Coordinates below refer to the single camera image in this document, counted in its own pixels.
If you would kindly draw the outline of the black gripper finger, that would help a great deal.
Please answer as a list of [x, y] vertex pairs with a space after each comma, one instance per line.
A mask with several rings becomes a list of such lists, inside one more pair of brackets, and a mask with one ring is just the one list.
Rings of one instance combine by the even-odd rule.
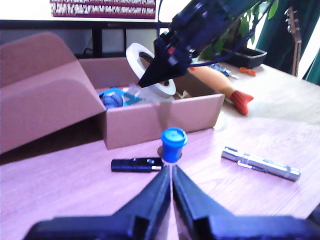
[[172, 167], [172, 190], [177, 230], [181, 240], [210, 240], [210, 216], [234, 216], [203, 192], [178, 165]]
[[155, 57], [138, 82], [140, 87], [184, 76], [192, 59], [189, 54], [173, 46], [155, 46]]
[[170, 202], [170, 167], [164, 166], [138, 195], [114, 215], [132, 218], [132, 240], [155, 240], [166, 222]]

